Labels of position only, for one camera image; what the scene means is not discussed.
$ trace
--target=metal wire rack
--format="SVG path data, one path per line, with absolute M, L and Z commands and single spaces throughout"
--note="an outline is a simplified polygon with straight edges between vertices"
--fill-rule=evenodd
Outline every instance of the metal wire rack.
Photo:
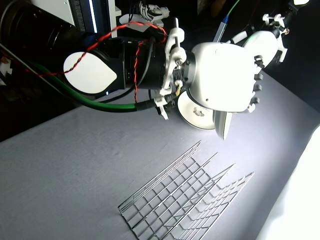
M 253 172 L 220 187 L 233 165 L 210 177 L 193 158 L 200 141 L 166 167 L 118 209 L 139 240 L 201 240 Z

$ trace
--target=table surface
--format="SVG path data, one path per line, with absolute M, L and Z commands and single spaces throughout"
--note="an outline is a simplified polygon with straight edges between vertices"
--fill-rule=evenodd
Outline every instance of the table surface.
M 204 239 L 255 239 L 320 123 L 266 74 L 262 86 L 256 111 L 235 114 L 225 141 L 176 111 L 165 121 L 155 109 L 79 107 L 0 143 L 0 240 L 135 239 L 118 205 L 199 140 L 196 160 L 218 152 L 213 169 L 236 163 L 225 184 L 255 172 Z

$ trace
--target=metal grid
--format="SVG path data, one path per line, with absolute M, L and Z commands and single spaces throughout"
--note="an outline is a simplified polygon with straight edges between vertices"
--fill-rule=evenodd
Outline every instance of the metal grid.
M 119 207 L 121 215 L 139 240 L 202 239 L 253 173 L 220 188 L 219 180 L 229 166 L 214 177 L 193 154 L 200 142 L 130 196 Z

